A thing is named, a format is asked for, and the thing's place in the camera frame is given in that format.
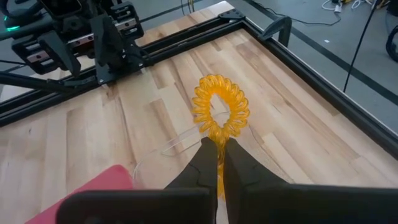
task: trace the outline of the wood grain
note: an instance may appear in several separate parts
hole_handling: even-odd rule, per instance
[[[148,30],[138,43],[149,43],[231,8],[221,2]],[[167,141],[195,129],[191,98],[199,79],[209,73],[229,77],[244,90],[251,115],[238,141],[283,179],[303,184],[398,186],[395,159],[239,30],[109,88],[97,88],[1,128],[2,222],[23,223],[114,164],[132,173],[149,152],[167,149]],[[4,91],[7,97],[12,95],[12,90]],[[212,99],[212,107],[213,114],[228,109],[218,97]],[[176,144],[166,153],[174,157],[159,152],[147,156],[136,185],[165,187],[195,154],[201,137],[194,134]],[[218,220],[223,223],[226,215],[221,214]]]

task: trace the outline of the floor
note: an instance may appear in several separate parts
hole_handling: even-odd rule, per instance
[[[321,8],[317,0],[257,0],[265,7],[307,22],[333,22],[336,17],[330,11]],[[145,30],[157,27],[168,21],[183,16],[179,0],[132,0],[139,17],[144,21]],[[208,7],[220,0],[196,0],[195,9]],[[259,11],[250,4],[250,0],[229,0],[259,26],[267,27],[275,18],[271,13]],[[184,11],[189,13],[185,4]],[[341,22],[332,27],[306,26],[294,22],[293,35],[289,49],[319,71],[335,86],[343,89],[349,64],[354,55],[359,36],[370,13],[370,7],[360,5],[352,10],[350,5],[344,6]],[[377,10],[364,37],[354,67],[356,70],[350,77],[346,93],[375,117],[398,132],[398,63],[392,61],[384,44],[387,39],[386,21],[391,30],[398,24],[398,17],[387,16],[386,10]],[[11,40],[0,42],[1,59],[21,61],[10,48]],[[1,64],[5,70],[14,65]],[[31,75],[29,68],[13,71],[23,75]]]
[[[151,29],[138,43],[153,42],[231,8],[222,2]],[[248,126],[236,139],[284,180],[398,186],[398,162],[244,30],[141,72],[0,129],[0,217],[4,223],[24,223],[115,164],[130,171],[136,189],[164,188],[200,146],[191,99],[199,93],[210,100],[194,91],[199,79],[209,73],[223,74],[244,92],[250,115]],[[211,105],[211,114],[228,109],[217,96]],[[215,119],[225,121],[228,116],[223,113]],[[165,146],[187,130],[194,134]],[[227,223],[225,205],[221,205],[217,223]]]

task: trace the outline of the robotic mechanism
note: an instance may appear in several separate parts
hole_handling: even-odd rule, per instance
[[[233,9],[139,47],[135,40],[144,32],[130,2],[40,0],[28,10],[9,12],[7,1],[3,0],[0,8],[7,16],[8,29],[0,39],[13,38],[13,51],[31,69],[45,74],[61,68],[72,74],[61,80],[41,80],[0,73],[0,83],[35,89],[0,107],[0,111],[13,110],[0,117],[1,125],[234,30],[246,29],[268,46],[273,43],[265,40],[280,32],[279,42],[286,46],[292,23],[290,18],[281,17],[266,30],[259,31]],[[80,71],[77,60],[80,55],[94,58],[95,67]],[[25,107],[27,102],[34,106]],[[218,207],[216,150],[212,140],[202,139],[201,148],[190,163],[163,190],[75,194],[60,206],[57,223],[215,223]],[[395,189],[289,184],[258,163],[236,140],[230,139],[225,150],[223,179],[231,224],[398,223],[398,191]]]

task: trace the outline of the wooden tabletop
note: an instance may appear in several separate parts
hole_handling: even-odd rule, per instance
[[[138,43],[231,8],[221,2],[194,12],[148,30]],[[86,60],[84,66],[89,65],[92,61]],[[165,149],[167,141],[195,127],[190,112],[193,90],[211,73],[229,77],[245,92],[252,113],[238,141],[286,181],[398,186],[395,159],[239,30],[1,128],[2,223],[24,223],[114,164],[132,174],[149,152]],[[59,71],[51,75],[65,76]],[[228,111],[217,96],[212,106],[213,114]],[[146,156],[137,186],[165,187],[195,154],[200,138],[196,133],[166,152],[175,156]]]

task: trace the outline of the gray floor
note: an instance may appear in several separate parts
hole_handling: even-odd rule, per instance
[[[330,11],[321,8],[323,1],[317,0],[257,0],[265,7],[301,19],[307,22],[335,21],[336,17]],[[157,27],[165,22],[182,17],[179,8],[179,0],[132,0],[141,19],[153,17],[143,23],[144,29]],[[202,9],[220,0],[201,0],[195,3],[195,9]],[[245,15],[248,15],[256,24],[265,28],[272,19],[259,12],[243,0],[228,0],[234,7],[238,8]],[[314,40],[330,52],[347,63],[351,63],[359,37],[370,13],[370,6],[363,4],[355,10],[345,6],[341,15],[341,22],[333,27],[306,26],[294,22],[294,27],[307,37]],[[368,31],[359,50],[355,67],[367,77],[387,88],[389,91],[398,94],[398,63],[392,61],[384,49],[387,40],[386,10],[377,10],[369,25]],[[388,17],[389,28],[398,25],[398,18]],[[12,52],[9,41],[0,42],[1,59],[19,60]],[[292,35],[289,49],[307,62],[311,67],[321,73],[335,86],[342,89],[347,77],[347,71],[332,62],[326,56],[316,51],[313,47]],[[7,69],[12,65],[0,65],[0,69]],[[15,71],[24,75],[32,73],[28,68]],[[351,76],[346,93],[357,101],[362,107],[370,111],[375,117],[387,124],[395,132],[398,132],[398,106],[385,99],[372,88],[366,86],[362,81]]]

